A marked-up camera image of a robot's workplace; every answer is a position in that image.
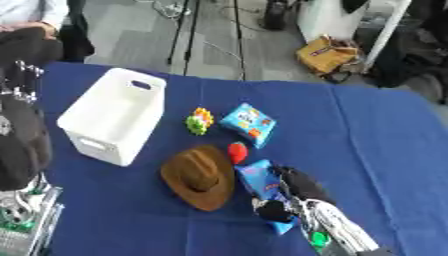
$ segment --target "hat crown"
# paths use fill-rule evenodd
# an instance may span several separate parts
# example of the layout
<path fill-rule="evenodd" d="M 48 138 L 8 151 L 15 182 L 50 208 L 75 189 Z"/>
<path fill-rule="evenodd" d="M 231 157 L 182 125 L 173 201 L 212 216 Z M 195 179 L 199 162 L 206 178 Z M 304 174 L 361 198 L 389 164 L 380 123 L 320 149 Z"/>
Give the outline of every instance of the hat crown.
<path fill-rule="evenodd" d="M 216 164 L 200 151 L 187 154 L 181 165 L 181 179 L 192 190 L 206 192 L 219 181 Z"/>

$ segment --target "hat brim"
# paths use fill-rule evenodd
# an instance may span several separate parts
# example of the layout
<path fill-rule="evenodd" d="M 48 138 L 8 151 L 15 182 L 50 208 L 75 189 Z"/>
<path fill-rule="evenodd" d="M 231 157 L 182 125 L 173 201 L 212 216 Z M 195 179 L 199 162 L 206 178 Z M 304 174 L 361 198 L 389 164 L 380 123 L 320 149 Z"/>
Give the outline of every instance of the hat brim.
<path fill-rule="evenodd" d="M 206 192 L 197 192 L 187 187 L 181 180 L 174 162 L 191 150 L 199 150 L 214 160 L 218 170 L 218 183 Z M 183 200 L 203 211 L 214 211 L 230 198 L 235 186 L 235 173 L 229 159 L 216 147 L 202 145 L 174 156 L 161 168 L 161 175 L 168 186 Z"/>

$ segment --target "brown cowboy hat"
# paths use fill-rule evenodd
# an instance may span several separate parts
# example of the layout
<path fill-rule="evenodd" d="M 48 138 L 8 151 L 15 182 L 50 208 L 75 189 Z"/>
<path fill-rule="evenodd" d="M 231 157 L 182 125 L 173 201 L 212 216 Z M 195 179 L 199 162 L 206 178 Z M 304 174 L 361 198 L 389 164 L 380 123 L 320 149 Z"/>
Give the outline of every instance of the brown cowboy hat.
<path fill-rule="evenodd" d="M 203 211 L 220 208 L 234 188 L 232 164 L 212 145 L 177 154 L 162 166 L 161 174 L 176 194 Z"/>

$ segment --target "white plastic basket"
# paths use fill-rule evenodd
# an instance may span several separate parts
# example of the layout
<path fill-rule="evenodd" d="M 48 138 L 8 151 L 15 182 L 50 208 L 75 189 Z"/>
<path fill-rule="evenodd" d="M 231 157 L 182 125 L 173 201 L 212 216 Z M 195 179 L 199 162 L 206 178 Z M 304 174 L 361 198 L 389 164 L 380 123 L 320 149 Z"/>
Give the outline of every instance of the white plastic basket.
<path fill-rule="evenodd" d="M 128 166 L 163 115 L 165 87 L 163 79 L 111 69 L 58 119 L 58 126 L 81 154 Z"/>

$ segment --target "blue snack box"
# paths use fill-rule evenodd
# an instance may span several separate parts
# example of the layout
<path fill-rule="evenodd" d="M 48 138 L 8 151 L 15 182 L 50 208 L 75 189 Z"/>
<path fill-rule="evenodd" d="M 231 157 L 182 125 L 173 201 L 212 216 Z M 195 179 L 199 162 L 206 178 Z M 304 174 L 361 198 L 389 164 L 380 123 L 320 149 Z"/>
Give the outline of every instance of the blue snack box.
<path fill-rule="evenodd" d="M 279 190 L 279 179 L 269 171 L 271 162 L 269 160 L 260 160 L 246 167 L 235 167 L 246 190 L 257 194 L 262 200 L 278 200 L 285 205 L 290 205 Z M 283 235 L 291 228 L 296 226 L 298 219 L 294 218 L 290 223 L 268 222 L 271 224 L 277 234 Z"/>
<path fill-rule="evenodd" d="M 247 103 L 233 110 L 220 124 L 235 130 L 253 143 L 256 148 L 262 148 L 274 129 L 277 121 L 261 113 Z"/>

